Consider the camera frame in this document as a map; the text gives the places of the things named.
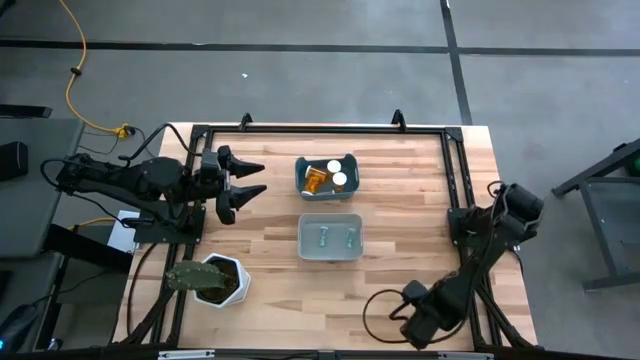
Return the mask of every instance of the succulent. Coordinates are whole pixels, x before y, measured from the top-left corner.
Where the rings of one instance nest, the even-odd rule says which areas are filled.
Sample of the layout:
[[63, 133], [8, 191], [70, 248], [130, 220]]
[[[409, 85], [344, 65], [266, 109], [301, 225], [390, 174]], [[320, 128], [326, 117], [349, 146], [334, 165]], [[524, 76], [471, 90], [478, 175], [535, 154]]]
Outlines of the succulent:
[[229, 277], [215, 265], [197, 261], [182, 261], [167, 272], [167, 284], [174, 290], [207, 290], [224, 288]]

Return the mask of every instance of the clear plastic container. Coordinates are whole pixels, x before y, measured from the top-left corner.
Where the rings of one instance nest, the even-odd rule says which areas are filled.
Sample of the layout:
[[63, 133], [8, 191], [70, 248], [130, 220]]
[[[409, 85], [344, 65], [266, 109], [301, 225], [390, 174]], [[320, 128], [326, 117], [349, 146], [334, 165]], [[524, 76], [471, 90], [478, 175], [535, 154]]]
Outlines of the clear plastic container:
[[[327, 229], [324, 239], [322, 227]], [[357, 214], [302, 214], [298, 221], [298, 255], [305, 260], [357, 260], [364, 252], [363, 239]]]

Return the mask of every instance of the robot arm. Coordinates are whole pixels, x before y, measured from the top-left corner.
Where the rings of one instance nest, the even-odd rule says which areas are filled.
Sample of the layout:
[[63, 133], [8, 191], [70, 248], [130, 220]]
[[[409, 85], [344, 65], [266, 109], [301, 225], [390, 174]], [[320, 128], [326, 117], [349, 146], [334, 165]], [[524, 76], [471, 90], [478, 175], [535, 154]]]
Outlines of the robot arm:
[[502, 185], [491, 207], [465, 209], [458, 217], [450, 218], [453, 238], [476, 237], [484, 242], [457, 272], [439, 280], [431, 289], [415, 280], [404, 288], [404, 303], [389, 317], [402, 319], [397, 316], [400, 310], [409, 304], [415, 307], [413, 315], [405, 318], [400, 328], [405, 339], [416, 349], [424, 349], [432, 343], [438, 329], [451, 331], [460, 327], [480, 278], [505, 250], [536, 235], [542, 208], [542, 200], [517, 184]]
[[[265, 185], [244, 188], [231, 185], [231, 176], [247, 176], [262, 171], [264, 166], [236, 159], [228, 146], [221, 146], [217, 153], [205, 150], [201, 168], [195, 172], [167, 157], [134, 166], [97, 161], [88, 154], [76, 154], [61, 161], [64, 166], [56, 177], [57, 184], [53, 184], [61, 191], [100, 193], [144, 210], [153, 216], [153, 221], [176, 229], [180, 229], [190, 215], [189, 202], [215, 198], [216, 213], [220, 221], [228, 225], [235, 223], [234, 209], [240, 209], [267, 188]], [[41, 169], [43, 174], [46, 163]], [[125, 220], [133, 227], [149, 222]]]

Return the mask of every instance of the butcher block tabletop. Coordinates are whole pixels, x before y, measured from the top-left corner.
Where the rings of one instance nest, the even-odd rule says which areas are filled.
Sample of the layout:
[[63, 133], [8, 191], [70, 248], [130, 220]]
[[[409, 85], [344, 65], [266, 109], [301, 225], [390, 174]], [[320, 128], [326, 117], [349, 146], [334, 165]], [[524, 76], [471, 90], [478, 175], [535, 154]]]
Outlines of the butcher block tabletop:
[[[189, 139], [193, 123], [175, 123]], [[486, 187], [499, 179], [484, 126], [462, 127], [476, 203], [490, 206]], [[265, 170], [236, 186], [265, 184], [268, 189], [222, 225], [209, 200], [202, 241], [194, 260], [210, 253], [237, 258], [251, 275], [246, 299], [223, 309], [187, 295], [179, 339], [181, 348], [409, 350], [408, 344], [385, 344], [371, 338], [362, 325], [366, 300], [382, 289], [402, 288], [411, 280], [427, 287], [456, 270], [459, 258], [446, 222], [450, 207], [440, 139], [434, 135], [256, 134], [216, 133], [213, 149], [229, 145], [245, 161]], [[353, 154], [360, 188], [347, 200], [310, 202], [294, 185], [294, 163], [307, 159], [340, 159]], [[459, 174], [453, 145], [451, 154]], [[186, 152], [166, 131], [160, 156], [184, 162]], [[459, 194], [461, 206], [464, 195]], [[357, 261], [307, 261], [298, 256], [298, 219], [305, 213], [356, 213], [362, 217], [364, 254]], [[142, 265], [134, 294], [128, 299], [133, 272], [149, 244], [136, 251], [120, 307], [113, 340], [126, 337], [126, 306], [132, 303], [135, 327], [158, 297], [167, 245], [159, 244]], [[177, 260], [182, 258], [182, 250]], [[522, 273], [513, 254], [505, 253], [490, 273], [496, 302], [522, 336], [536, 343]], [[175, 295], [167, 306], [162, 340], [169, 333]], [[388, 314], [401, 304], [396, 294], [383, 294], [369, 306], [371, 331], [383, 339], [402, 339], [400, 322]], [[479, 305], [483, 335], [489, 340], [484, 306]], [[439, 331], [436, 337], [444, 334]], [[472, 350], [468, 322], [451, 339], [429, 350]]]

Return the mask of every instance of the concrete floor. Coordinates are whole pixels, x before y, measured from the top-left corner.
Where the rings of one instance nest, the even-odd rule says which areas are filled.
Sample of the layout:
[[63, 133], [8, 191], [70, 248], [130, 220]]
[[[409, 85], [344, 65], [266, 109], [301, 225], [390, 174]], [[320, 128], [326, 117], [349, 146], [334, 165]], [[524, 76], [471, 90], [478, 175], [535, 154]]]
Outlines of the concrete floor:
[[[68, 3], [93, 40], [447, 45], [438, 0]], [[634, 0], [449, 3], [460, 46], [640, 48]], [[54, 0], [19, 0], [0, 19], [0, 37], [78, 39]], [[0, 103], [46, 105], [52, 118], [71, 117], [64, 88], [79, 57], [77, 50], [0, 48]], [[549, 349], [640, 354], [640, 286], [582, 291], [583, 281], [605, 275], [602, 256], [578, 194], [558, 200], [549, 193], [638, 137], [638, 60], [461, 56], [473, 124], [490, 127], [501, 178], [546, 199], [540, 234], [524, 244], [522, 258], [538, 340]], [[247, 111], [256, 121], [387, 123], [401, 108], [411, 123], [461, 124], [446, 54], [93, 50], [73, 99], [102, 125], [127, 122], [147, 133], [166, 121], [238, 121]], [[112, 141], [85, 136], [82, 144], [104, 151]], [[139, 141], [124, 141], [104, 158], [115, 160]], [[154, 142], [151, 151], [158, 147]], [[93, 205], [63, 197], [56, 222], [97, 216]], [[109, 313], [104, 306], [97, 311]], [[87, 313], [77, 311], [76, 321]], [[82, 329], [70, 330], [74, 344], [98, 341], [91, 329], [67, 327]]]

